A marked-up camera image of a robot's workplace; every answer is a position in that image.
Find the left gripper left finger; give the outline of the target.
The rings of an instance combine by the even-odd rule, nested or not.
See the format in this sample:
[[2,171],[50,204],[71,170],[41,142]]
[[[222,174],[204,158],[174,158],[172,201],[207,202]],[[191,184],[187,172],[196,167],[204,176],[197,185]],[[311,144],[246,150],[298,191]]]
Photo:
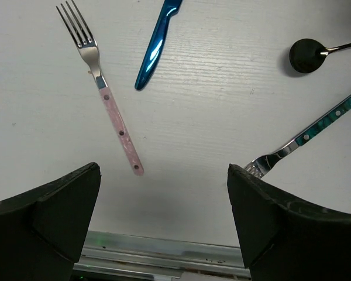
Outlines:
[[69,280],[101,184],[96,163],[0,201],[0,280]]

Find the blue knife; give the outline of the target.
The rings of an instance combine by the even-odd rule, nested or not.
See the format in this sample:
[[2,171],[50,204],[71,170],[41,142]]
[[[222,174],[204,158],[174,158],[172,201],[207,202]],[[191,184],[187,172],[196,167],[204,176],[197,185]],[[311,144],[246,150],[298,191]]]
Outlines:
[[178,12],[182,2],[182,0],[165,0],[163,2],[159,17],[153,29],[152,36],[135,81],[135,89],[137,91],[144,89],[147,83],[150,81],[161,58],[170,19]]

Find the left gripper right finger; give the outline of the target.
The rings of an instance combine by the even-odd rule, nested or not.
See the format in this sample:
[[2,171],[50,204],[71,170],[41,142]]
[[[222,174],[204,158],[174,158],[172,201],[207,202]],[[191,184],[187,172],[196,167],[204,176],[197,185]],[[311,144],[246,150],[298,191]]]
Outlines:
[[310,203],[238,165],[227,188],[253,280],[351,280],[351,214]]

